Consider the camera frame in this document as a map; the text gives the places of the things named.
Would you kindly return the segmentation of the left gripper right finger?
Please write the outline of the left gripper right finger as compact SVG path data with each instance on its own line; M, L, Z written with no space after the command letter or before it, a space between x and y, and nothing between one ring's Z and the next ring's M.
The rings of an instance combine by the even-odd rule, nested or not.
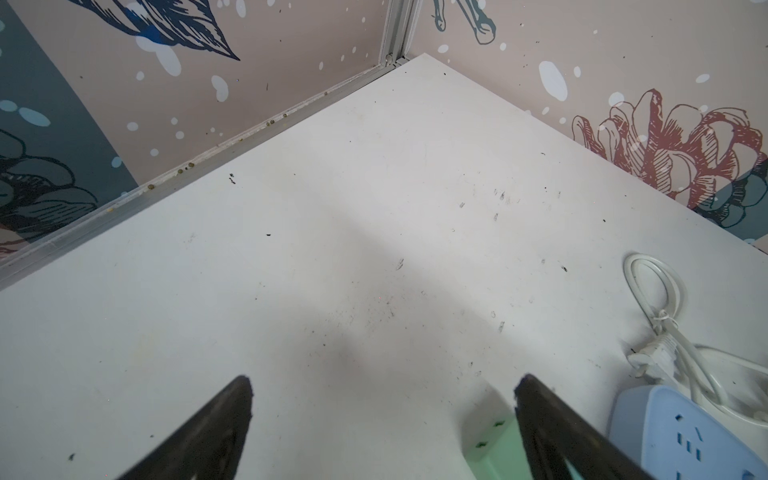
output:
M532 374L515 388L516 417L535 479L648 479L628 456Z

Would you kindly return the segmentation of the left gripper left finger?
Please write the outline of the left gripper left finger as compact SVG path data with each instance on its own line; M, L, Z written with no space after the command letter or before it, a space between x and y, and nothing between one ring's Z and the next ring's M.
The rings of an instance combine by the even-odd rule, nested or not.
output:
M121 475L123 479L223 479L236 476L252 418L248 377L234 378Z

